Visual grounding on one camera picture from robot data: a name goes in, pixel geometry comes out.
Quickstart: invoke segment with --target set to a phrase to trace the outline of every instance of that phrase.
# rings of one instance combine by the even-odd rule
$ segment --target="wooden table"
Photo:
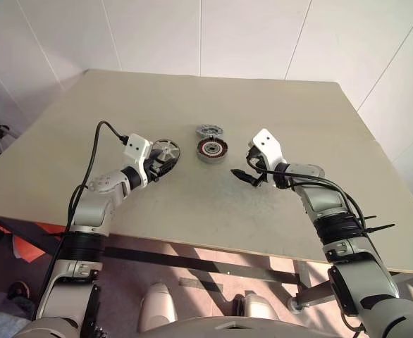
[[[89,160],[94,129],[169,138],[182,154],[160,182],[133,191],[112,232],[206,248],[324,262],[299,197],[253,188],[230,173],[252,172],[248,141],[263,127],[290,162],[313,163],[351,194],[389,270],[413,273],[413,197],[340,87],[332,82],[238,80],[91,70],[0,156],[0,216],[66,224],[67,205]],[[198,125],[220,125],[224,162],[195,153]],[[123,146],[101,132],[92,176],[122,168]]]

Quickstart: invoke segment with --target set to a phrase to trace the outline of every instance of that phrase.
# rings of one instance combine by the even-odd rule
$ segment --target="white wall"
[[[336,81],[413,193],[413,0],[0,0],[0,122],[89,68]]]

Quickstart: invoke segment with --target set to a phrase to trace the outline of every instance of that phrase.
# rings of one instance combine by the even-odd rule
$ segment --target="white robot link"
[[[89,191],[74,211],[70,232],[61,250],[37,309],[36,320],[15,337],[105,337],[96,325],[99,287],[94,284],[101,270],[102,242],[109,234],[113,212],[135,188],[156,181],[176,164],[180,149],[171,141],[151,143],[131,135],[126,143],[126,168],[104,175],[89,185]],[[289,164],[276,138],[261,130],[250,142],[247,163],[260,176],[233,169],[240,180],[258,187],[268,182],[278,189],[300,195],[333,265],[328,271],[333,293],[344,315],[357,316],[371,338],[413,337],[413,302],[400,299],[396,284],[377,254],[355,201],[338,185],[324,178],[315,165]],[[280,321],[262,297],[244,299],[243,316],[177,320],[171,295],[163,284],[149,290],[142,302],[138,330],[142,337],[334,337],[316,330]],[[293,309],[302,304],[291,301]]]

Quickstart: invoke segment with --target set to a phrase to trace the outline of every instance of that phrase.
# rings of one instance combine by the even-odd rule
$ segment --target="orange object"
[[[54,225],[54,224],[46,224],[46,223],[36,223],[39,225],[42,229],[44,229],[46,232],[49,234],[56,234],[59,232],[64,231],[64,227],[61,227],[60,225]],[[33,262],[36,258],[39,258],[45,252],[36,246],[28,243],[24,239],[21,239],[19,236],[13,236],[13,249],[14,249],[14,254],[18,258],[22,258],[28,263]]]
[[[4,232],[5,234],[10,234],[9,230],[6,230],[4,227],[0,227],[0,231]]]

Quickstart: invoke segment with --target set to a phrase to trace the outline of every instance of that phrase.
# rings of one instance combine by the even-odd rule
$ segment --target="floor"
[[[259,268],[294,271],[292,261],[283,258],[225,253],[113,235],[109,237],[108,245]],[[31,264],[14,258],[11,238],[4,237],[0,242],[0,265],[8,268],[0,270],[0,291],[6,290],[14,280],[24,280],[30,285],[32,299],[36,299],[48,263],[48,255],[38,258]],[[328,265],[325,264],[308,263],[313,285],[326,280],[327,269]],[[210,282],[215,286],[216,291],[203,289],[198,280]],[[180,320],[199,316],[230,315],[232,300],[236,294],[246,295],[254,292],[268,299],[283,321],[330,332],[340,337],[353,336],[353,332],[342,323],[335,301],[312,306],[299,315],[290,313],[284,304],[290,295],[297,291],[294,285],[106,258],[99,280],[102,293],[98,323],[109,333],[109,337],[135,337],[137,335],[140,302],[147,288],[155,282],[163,282],[170,289]],[[403,281],[398,286],[403,298],[413,300],[413,279]],[[355,320],[351,320],[351,323],[357,325]]]

